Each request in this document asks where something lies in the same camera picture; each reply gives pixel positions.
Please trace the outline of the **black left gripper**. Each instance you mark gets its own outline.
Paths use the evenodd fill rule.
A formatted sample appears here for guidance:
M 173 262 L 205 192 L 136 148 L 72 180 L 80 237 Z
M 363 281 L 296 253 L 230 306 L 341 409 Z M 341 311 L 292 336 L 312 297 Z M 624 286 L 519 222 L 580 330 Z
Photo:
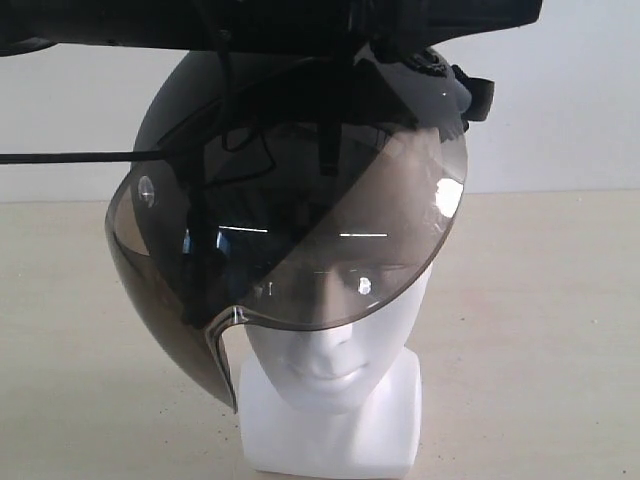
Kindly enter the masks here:
M 57 45 L 331 56 L 411 56 L 535 23 L 539 1 L 4 1 L 1 53 Z

